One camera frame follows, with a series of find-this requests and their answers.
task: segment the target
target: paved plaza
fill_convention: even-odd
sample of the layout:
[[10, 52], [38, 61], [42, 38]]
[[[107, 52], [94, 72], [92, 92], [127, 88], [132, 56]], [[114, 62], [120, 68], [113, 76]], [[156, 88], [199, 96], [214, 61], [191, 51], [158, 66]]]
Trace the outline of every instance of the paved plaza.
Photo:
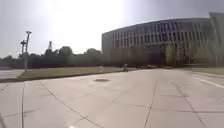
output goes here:
[[0, 128], [223, 128], [224, 79], [138, 70], [0, 84]]

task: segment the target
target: grass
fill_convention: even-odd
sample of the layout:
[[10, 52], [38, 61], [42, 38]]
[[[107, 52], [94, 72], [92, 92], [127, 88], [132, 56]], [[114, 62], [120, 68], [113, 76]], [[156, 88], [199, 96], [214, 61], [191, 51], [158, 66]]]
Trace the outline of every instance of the grass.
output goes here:
[[203, 73], [224, 75], [224, 67], [192, 68], [189, 70], [192, 70], [193, 72], [203, 72]]
[[68, 68], [43, 68], [30, 69], [22, 74], [20, 78], [48, 78], [48, 77], [66, 77], [87, 74], [100, 74], [122, 71], [119, 67], [68, 67]]

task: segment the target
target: curb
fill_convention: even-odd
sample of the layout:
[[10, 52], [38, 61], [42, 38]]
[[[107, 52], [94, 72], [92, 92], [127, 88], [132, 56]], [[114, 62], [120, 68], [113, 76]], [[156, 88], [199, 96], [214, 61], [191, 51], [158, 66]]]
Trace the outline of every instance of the curb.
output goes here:
[[35, 77], [35, 78], [20, 78], [20, 77], [18, 77], [18, 78], [0, 79], [0, 83], [24, 82], [24, 81], [44, 80], [44, 79], [57, 79], [57, 78], [100, 75], [100, 74], [119, 73], [119, 72], [123, 72], [123, 71], [103, 72], [103, 73], [101, 73], [101, 72], [99, 72], [99, 73], [86, 73], [86, 74], [65, 75], [65, 76]]
[[224, 78], [224, 75], [210, 74], [210, 73], [204, 73], [204, 72], [193, 72], [193, 73], [198, 75], [209, 76], [209, 77]]

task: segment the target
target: lamp post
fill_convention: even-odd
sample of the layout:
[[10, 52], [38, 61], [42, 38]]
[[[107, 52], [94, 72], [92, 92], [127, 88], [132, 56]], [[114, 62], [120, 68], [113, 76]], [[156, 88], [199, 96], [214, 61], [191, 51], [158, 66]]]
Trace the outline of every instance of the lamp post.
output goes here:
[[30, 34], [32, 33], [32, 32], [30, 32], [30, 31], [26, 31], [26, 33], [27, 33], [27, 39], [26, 39], [26, 53], [25, 53], [25, 62], [24, 62], [24, 68], [25, 68], [25, 73], [27, 72], [27, 62], [28, 62], [28, 42], [29, 42], [29, 39], [30, 39]]

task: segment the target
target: building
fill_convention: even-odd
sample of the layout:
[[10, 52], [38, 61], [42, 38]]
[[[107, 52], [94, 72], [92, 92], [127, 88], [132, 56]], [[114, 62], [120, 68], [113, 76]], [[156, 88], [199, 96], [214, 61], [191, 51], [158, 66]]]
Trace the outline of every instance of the building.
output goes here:
[[210, 13], [210, 18], [170, 19], [116, 29], [102, 34], [102, 52], [105, 60], [113, 61], [116, 49], [146, 47], [149, 58], [154, 57], [150, 62], [160, 63], [169, 44], [188, 48], [189, 42], [224, 42], [223, 19], [223, 14]]

